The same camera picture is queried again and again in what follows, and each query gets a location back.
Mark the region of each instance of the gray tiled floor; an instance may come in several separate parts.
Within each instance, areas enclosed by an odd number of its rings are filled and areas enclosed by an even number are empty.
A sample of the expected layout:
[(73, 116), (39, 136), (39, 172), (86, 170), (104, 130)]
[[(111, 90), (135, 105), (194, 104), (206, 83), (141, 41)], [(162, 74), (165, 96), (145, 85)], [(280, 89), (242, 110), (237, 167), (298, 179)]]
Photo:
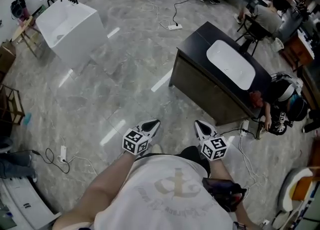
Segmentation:
[[(98, 10), (107, 33), (116, 27), (120, 31), (91, 54), (92, 60), (81, 73), (71, 71), (44, 42), (41, 51), (37, 51), (42, 54), (40, 59), (33, 57), (25, 44), (18, 45), (17, 59), (5, 83), (20, 90), (23, 107), (32, 117), (27, 126), (14, 128), (15, 144), (42, 153), (50, 147), (59, 155), (62, 136), (68, 158), (85, 157), (97, 172), (120, 155), (122, 135), (140, 120), (161, 120), (154, 141), (164, 152), (174, 154), (197, 144), (194, 120), (214, 122), (213, 119), (175, 87), (169, 88), (168, 83), (156, 92), (151, 87), (173, 67), (176, 46), (206, 21), (232, 38), (238, 37), (239, 26), (233, 19), (238, 8), (225, 1), (212, 6), (192, 0), (177, 6), (176, 21), (183, 29), (170, 32), (158, 21), (169, 20), (172, 24), (174, 3), (184, 0), (79, 1)], [(254, 57), (269, 73), (290, 71), (270, 44), (269, 40), (261, 42)], [(242, 142), (255, 172), (267, 179), (259, 190), (252, 187), (244, 202), (256, 222), (272, 218), (285, 175), (293, 166), (307, 162), (312, 135), (302, 135), (302, 125), (303, 122), (295, 123), (281, 137), (267, 134), (256, 141), (249, 135)], [(238, 126), (230, 124), (219, 130)], [(250, 126), (255, 131), (256, 125)], [(233, 132), (226, 136), (235, 145), (224, 160), (228, 169), (240, 184), (252, 185), (243, 157), (236, 149), (239, 135)], [(39, 157), (34, 157), (33, 165), (38, 171), (39, 189), (60, 211), (70, 209), (95, 177), (84, 160), (75, 159), (69, 174), (44, 164)]]

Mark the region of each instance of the black shorts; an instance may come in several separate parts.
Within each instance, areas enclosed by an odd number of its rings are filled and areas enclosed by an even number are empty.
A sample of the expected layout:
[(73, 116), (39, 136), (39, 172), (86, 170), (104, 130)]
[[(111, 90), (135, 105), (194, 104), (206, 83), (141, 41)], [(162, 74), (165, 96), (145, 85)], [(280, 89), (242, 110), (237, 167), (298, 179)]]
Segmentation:
[[(148, 153), (144, 156), (141, 156), (140, 158), (136, 160), (140, 160), (142, 158), (150, 157), (153, 155), (170, 155), (170, 154), (165, 154), (165, 153)], [(172, 155), (172, 156), (178, 156), (187, 160), (191, 160), (200, 166), (202, 166), (206, 172), (208, 173), (208, 177), (210, 175), (210, 164), (207, 159), (201, 159), (200, 154), (198, 151), (198, 148), (196, 146), (189, 146), (186, 149), (184, 149), (180, 154)]]

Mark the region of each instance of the white vessel sink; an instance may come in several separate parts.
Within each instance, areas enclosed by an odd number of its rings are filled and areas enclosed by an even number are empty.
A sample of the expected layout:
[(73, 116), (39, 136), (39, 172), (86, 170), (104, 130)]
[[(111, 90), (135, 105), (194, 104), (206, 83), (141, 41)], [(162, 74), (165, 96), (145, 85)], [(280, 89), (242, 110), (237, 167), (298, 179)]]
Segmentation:
[(219, 68), (238, 87), (248, 90), (255, 78), (253, 66), (236, 50), (222, 40), (217, 40), (207, 50), (209, 61)]
[(107, 38), (97, 10), (68, 0), (57, 0), (36, 24), (48, 46), (70, 68), (88, 63), (90, 52)]

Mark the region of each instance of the black chair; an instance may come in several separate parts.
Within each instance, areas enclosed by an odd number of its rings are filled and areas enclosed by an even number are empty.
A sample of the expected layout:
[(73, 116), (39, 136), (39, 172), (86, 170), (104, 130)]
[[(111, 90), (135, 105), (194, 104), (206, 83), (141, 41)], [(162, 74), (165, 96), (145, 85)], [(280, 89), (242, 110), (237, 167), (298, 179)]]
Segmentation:
[[(248, 28), (246, 26), (246, 23), (251, 23), (250, 27)], [(245, 33), (239, 37), (236, 42), (244, 37), (245, 35), (250, 35), (250, 39), (247, 39), (245, 43), (241, 46), (243, 51), (246, 51), (249, 48), (249, 45), (253, 42), (255, 42), (255, 47), (252, 52), (252, 55), (254, 55), (257, 45), (259, 41), (262, 41), (265, 37), (271, 37), (271, 33), (268, 32), (264, 27), (262, 27), (259, 23), (257, 23), (254, 19), (252, 19), (250, 16), (245, 15), (244, 23), (241, 25), (241, 27), (237, 30), (239, 32), (242, 27), (245, 28)]]

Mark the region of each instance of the white appliance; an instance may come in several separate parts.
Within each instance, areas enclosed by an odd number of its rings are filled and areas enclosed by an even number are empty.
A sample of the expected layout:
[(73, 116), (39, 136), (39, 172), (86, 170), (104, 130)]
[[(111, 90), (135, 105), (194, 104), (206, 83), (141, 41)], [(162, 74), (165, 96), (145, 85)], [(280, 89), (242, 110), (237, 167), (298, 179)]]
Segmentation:
[(27, 178), (0, 181), (0, 228), (9, 230), (47, 229), (61, 213), (53, 214)]
[(57, 0), (35, 22), (48, 46), (70, 68), (87, 64), (90, 52), (107, 39), (97, 10), (81, 3)]

